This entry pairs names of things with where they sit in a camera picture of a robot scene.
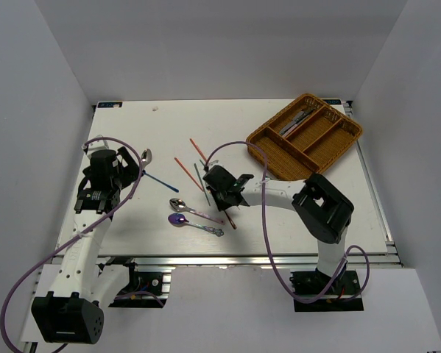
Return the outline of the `rose gold fork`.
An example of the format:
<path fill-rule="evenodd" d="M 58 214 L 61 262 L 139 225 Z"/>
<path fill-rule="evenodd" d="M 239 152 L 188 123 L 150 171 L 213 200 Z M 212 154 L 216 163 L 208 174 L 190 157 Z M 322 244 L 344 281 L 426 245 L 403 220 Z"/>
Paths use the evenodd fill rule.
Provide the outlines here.
<path fill-rule="evenodd" d="M 227 217 L 227 219 L 228 219 L 230 225 L 232 226 L 232 228 L 233 228 L 233 229 L 237 229 L 237 226 L 236 226 L 235 222 L 234 222 L 233 219 L 230 217 L 230 215 L 227 213 L 227 211 L 224 210 L 223 212 L 224 212 L 225 216 Z"/>

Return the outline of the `silver patterned table knife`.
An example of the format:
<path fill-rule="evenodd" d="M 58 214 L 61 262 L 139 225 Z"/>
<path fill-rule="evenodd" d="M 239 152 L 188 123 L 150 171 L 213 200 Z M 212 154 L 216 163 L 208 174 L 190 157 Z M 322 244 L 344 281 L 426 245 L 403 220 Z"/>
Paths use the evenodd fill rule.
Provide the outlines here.
<path fill-rule="evenodd" d="M 311 113 L 314 112 L 314 108 L 309 108 L 304 111 L 300 111 L 285 127 L 285 130 L 290 129 L 295 124 L 299 124 L 301 121 L 303 121 L 305 118 L 307 118 Z"/>

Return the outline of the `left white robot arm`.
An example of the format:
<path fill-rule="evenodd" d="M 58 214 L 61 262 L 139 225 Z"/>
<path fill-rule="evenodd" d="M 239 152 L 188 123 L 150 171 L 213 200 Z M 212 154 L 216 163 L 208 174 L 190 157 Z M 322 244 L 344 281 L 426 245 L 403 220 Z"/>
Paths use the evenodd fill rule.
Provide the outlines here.
<path fill-rule="evenodd" d="M 124 147 L 90 146 L 86 154 L 89 165 L 77 188 L 71 240 L 47 294 L 35 297 L 31 306 L 47 343 L 97 343 L 105 309 L 120 290 L 133 293 L 140 285 L 140 275 L 122 265 L 96 273 L 102 241 L 123 203 L 121 192 L 140 181 L 139 161 Z"/>

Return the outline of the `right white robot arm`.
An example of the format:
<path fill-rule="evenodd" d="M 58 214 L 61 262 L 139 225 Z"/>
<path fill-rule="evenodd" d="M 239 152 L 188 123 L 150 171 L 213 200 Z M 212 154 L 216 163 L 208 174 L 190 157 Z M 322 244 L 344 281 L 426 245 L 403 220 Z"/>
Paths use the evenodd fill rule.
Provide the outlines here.
<path fill-rule="evenodd" d="M 220 211 L 263 204 L 296 212 L 317 240 L 318 287 L 326 293 L 342 287 L 340 262 L 345 255 L 345 238 L 354 206 L 323 175 L 312 174 L 308 179 L 291 182 L 252 174 L 236 178 L 223 166 L 215 165 L 205 173 L 203 181 Z"/>

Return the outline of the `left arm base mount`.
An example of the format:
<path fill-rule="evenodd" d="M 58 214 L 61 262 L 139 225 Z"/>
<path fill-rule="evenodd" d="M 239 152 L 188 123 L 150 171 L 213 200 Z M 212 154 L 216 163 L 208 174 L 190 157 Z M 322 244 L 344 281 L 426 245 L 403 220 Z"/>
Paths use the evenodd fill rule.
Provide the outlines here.
<path fill-rule="evenodd" d="M 161 309 L 168 298 L 172 270 L 128 263 L 129 282 L 109 305 L 114 308 Z"/>

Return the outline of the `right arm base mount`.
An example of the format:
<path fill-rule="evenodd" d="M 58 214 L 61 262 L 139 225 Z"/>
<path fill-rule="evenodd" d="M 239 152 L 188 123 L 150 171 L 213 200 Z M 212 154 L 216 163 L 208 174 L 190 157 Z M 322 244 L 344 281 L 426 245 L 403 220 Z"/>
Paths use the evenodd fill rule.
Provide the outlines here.
<path fill-rule="evenodd" d="M 329 278 L 319 271 L 293 271 L 289 277 L 292 290 L 304 299 L 311 299 L 328 283 Z M 294 300 L 296 313 L 361 312 L 364 304 L 359 291 L 360 282 L 356 271 L 340 274 L 325 294 L 311 304 Z"/>

